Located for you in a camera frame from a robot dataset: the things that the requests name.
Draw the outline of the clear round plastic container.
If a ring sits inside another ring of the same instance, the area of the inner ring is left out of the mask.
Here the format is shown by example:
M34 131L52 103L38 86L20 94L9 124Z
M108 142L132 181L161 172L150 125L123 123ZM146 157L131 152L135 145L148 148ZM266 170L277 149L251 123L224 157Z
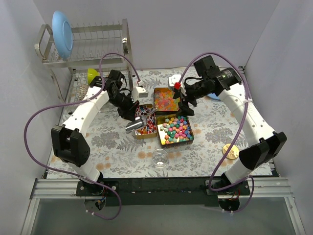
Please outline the clear round plastic container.
M169 164L168 152L164 149L156 149L152 153L152 163L155 167L163 168Z

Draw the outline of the yellow green bowl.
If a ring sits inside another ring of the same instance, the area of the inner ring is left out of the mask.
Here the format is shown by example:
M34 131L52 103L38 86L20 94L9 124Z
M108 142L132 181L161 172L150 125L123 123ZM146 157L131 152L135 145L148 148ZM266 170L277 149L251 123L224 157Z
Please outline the yellow green bowl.
M93 79L97 76L99 76L99 73L96 69L88 68L88 70L87 70L88 85L90 85L91 82L93 81Z

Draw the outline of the gold round lid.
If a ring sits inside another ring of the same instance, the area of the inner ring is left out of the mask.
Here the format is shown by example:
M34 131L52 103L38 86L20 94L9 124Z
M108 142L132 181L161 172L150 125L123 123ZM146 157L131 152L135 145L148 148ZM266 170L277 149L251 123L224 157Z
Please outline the gold round lid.
M229 147L230 147L229 143L225 144L222 148L222 153L225 154ZM236 145L233 145L226 157L230 160L235 160L239 157L239 152L240 151L238 147Z

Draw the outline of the patterned beige cup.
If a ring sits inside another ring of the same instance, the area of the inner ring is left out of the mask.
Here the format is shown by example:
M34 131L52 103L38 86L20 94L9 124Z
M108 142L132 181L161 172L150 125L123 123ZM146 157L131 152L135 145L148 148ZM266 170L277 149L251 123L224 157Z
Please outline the patterned beige cup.
M84 97L86 96L87 92L88 92L88 88L89 85L88 84L82 84L79 86L79 95L78 95L78 99L79 100L83 100Z

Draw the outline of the steel dish rack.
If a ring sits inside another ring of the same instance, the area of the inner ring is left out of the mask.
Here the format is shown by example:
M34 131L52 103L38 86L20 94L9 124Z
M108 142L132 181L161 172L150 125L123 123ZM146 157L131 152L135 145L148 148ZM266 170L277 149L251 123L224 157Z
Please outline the steel dish rack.
M41 63L48 69L53 84L57 90L57 97L65 103L61 93L55 69L68 69L71 76L78 79L87 76L88 68L99 68L99 61L105 54L102 62L102 72L112 69L121 70L128 78L127 85L133 89L134 72L128 61L133 59L130 32L127 19L117 23L105 23L82 26L72 26L73 50L67 59L61 58L53 39L50 25L43 24L35 41L34 49Z

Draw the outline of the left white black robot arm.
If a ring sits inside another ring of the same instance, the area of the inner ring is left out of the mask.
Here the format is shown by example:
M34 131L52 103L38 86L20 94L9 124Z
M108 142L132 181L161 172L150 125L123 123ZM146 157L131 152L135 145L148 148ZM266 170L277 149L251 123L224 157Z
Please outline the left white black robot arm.
M89 160L90 147L85 137L90 124L108 102L117 107L120 117L134 121L138 100L146 96L146 89L142 85L124 94L122 84L125 80L125 76L116 70L111 70L105 78L97 72L90 75L89 88L82 103L62 125L55 125L51 129L54 155L71 166L84 181L90 180L87 190L94 196L103 192L104 184L100 181L100 171Z

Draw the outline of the silver metal scoop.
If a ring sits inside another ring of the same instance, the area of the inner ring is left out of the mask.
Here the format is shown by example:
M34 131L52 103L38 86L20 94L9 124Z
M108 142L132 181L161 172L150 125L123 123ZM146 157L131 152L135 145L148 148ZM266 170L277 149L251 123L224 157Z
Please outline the silver metal scoop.
M128 123L125 127L125 131L127 134L131 133L132 131L136 131L138 129L143 128L146 125L147 117L153 113L155 113L156 109L153 108L147 116L139 116L135 118L135 121Z

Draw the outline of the floral table mat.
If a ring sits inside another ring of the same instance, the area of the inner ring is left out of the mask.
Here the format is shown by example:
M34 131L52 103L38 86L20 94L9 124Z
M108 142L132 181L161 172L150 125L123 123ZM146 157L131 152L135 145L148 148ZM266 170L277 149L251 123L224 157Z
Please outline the floral table mat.
M89 159L105 178L199 177L212 173L219 176L234 161L224 159L222 148L235 141L243 150L248 144L244 134L236 136L239 125L227 106L208 97L197 101L190 117L194 141L181 147L167 148L169 164L157 168L152 153L160 149L158 137L136 139L126 134L127 121L110 103L104 105L86 133L91 149Z

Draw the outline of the aluminium frame rail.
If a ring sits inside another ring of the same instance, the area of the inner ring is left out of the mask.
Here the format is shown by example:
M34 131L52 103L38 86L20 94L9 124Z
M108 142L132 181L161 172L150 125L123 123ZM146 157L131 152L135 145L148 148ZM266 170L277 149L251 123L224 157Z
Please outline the aluminium frame rail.
M187 186L184 183L179 186L175 183L170 183L168 189L173 191L185 191L191 193L200 190L200 184L203 180L195 183L195 186ZM36 180L30 198L32 199L69 199L76 197L76 190L78 187L78 179L40 179ZM138 178L131 180L122 179L120 183L121 191L130 191L131 194L146 191L148 193L154 191L163 191L161 187L155 183L148 183L147 185L140 183ZM257 177L254 178L254 183L248 179L249 190L253 190L253 197L256 198L279 198L279 197L294 197L292 189L287 178L275 177Z

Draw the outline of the tin of gummy candies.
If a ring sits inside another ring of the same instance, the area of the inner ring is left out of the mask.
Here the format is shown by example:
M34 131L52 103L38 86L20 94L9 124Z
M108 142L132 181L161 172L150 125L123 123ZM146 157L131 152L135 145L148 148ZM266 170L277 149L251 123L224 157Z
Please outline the tin of gummy candies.
M180 98L173 99L174 92L169 88L154 89L156 115L174 114L179 110Z

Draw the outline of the blue plate in rack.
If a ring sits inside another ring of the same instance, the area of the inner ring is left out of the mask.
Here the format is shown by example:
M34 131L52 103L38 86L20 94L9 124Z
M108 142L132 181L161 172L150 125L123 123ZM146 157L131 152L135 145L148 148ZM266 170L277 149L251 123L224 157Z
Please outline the blue plate in rack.
M66 60L73 49L73 35L67 16L61 11L55 11L52 17L52 33L59 56Z

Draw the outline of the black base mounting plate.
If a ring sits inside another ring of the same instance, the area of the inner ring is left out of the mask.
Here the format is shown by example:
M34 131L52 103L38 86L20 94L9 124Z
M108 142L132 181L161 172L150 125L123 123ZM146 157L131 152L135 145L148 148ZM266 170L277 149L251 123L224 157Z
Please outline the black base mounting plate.
M106 206L204 205L217 207L220 199L239 200L250 196L247 182L227 191L210 191L208 177L110 178L106 188L79 181L75 195L86 199L105 198Z

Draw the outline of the blue plate on table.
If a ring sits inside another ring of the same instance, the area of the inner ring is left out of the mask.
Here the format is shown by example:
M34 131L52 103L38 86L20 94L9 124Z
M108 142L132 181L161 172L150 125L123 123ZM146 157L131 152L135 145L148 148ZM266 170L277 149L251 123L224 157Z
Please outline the blue plate on table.
M215 95L215 94L208 94L207 95L209 98L213 99L213 100L218 100L220 101L220 99Z

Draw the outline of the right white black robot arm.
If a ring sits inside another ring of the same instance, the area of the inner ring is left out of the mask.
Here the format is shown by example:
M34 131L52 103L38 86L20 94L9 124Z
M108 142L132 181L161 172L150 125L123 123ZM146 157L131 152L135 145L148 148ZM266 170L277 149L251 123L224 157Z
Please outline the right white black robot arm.
M214 53L206 52L190 64L195 67L198 77L189 85L184 75L176 74L168 78L168 87L174 91L174 98L180 98L178 115L193 116L189 107L197 105L197 100L208 94L215 94L236 118L248 147L239 152L236 163L216 183L209 182L207 189L226 194L234 194L239 184L262 164L277 156L287 141L284 132L276 132L255 107L247 81L233 65L221 70L214 62Z

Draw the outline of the tin of star candies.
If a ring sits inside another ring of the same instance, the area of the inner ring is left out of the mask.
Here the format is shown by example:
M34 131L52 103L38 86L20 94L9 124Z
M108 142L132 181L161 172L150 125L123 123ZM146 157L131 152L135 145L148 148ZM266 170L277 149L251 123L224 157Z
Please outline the tin of star candies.
M162 148L192 144L194 134L188 116L176 114L156 117L158 138Z

